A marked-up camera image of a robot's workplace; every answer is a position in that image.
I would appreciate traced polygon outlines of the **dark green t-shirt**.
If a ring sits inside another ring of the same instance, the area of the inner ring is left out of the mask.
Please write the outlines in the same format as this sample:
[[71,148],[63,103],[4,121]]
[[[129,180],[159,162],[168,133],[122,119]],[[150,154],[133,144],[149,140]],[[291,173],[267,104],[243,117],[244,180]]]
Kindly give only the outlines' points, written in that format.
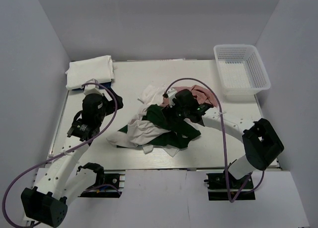
[[[163,116],[162,107],[155,104],[148,107],[146,115],[142,117],[142,120],[152,122],[159,128],[167,130],[163,135],[160,135],[150,142],[150,144],[154,146],[170,145],[178,149],[185,149],[188,147],[190,141],[201,136],[199,130],[192,127],[184,120],[176,123],[169,123]],[[127,132],[128,124],[118,131]]]

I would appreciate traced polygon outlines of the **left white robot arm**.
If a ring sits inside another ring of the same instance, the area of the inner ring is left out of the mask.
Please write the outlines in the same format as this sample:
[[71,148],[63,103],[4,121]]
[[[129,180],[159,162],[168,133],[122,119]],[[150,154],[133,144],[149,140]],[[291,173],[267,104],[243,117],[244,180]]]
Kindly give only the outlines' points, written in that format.
[[123,108],[122,97],[111,88],[88,82],[84,94],[82,109],[74,116],[60,153],[34,187],[21,194],[25,215],[53,228],[62,223],[69,205],[78,196],[104,184],[102,165],[79,165],[79,161],[101,134],[104,118],[115,116]]

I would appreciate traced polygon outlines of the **pink t-shirt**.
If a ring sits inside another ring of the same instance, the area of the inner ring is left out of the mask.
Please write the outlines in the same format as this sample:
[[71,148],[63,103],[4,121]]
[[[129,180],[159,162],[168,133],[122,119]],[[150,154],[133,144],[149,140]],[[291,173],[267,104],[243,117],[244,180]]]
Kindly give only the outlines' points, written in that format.
[[168,92],[172,92],[173,90],[179,92],[183,89],[187,89],[191,91],[192,95],[197,99],[199,104],[207,103],[207,104],[213,105],[214,107],[218,107],[218,103],[213,93],[210,90],[203,88],[199,85],[194,85],[191,87],[188,87],[188,86],[172,87],[168,90]]

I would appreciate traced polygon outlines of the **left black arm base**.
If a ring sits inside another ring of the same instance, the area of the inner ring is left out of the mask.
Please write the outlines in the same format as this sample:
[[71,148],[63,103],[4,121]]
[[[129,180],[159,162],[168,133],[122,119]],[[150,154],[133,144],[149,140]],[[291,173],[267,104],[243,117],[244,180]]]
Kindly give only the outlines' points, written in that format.
[[125,183],[125,172],[104,172],[103,185],[83,192],[81,198],[120,198]]

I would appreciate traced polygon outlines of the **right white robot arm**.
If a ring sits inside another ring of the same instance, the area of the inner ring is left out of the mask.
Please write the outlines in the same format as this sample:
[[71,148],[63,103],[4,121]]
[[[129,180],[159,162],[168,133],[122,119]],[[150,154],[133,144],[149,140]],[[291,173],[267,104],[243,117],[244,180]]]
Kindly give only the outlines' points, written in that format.
[[224,175],[229,187],[237,187],[244,176],[255,170],[265,171],[284,150],[273,126],[264,118],[252,121],[221,112],[212,104],[200,104],[187,89],[169,89],[163,97],[168,100],[168,105],[162,110],[168,121],[180,125],[189,119],[192,123],[217,129],[243,143],[245,154],[231,163]]

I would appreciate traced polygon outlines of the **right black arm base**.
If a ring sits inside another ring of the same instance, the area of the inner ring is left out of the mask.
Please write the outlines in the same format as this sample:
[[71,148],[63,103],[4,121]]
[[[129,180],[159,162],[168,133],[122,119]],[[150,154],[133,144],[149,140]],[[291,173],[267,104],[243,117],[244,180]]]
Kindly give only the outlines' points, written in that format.
[[[233,199],[237,191],[242,187],[246,179],[248,181],[245,187],[242,189],[236,201],[251,201],[255,200],[255,193],[250,192],[254,188],[253,180],[251,176],[246,175],[239,180],[235,180],[231,175],[229,175],[229,185],[230,194]],[[208,188],[208,198],[209,201],[228,201],[227,187],[226,187],[226,177],[225,173],[207,173],[204,183]]]

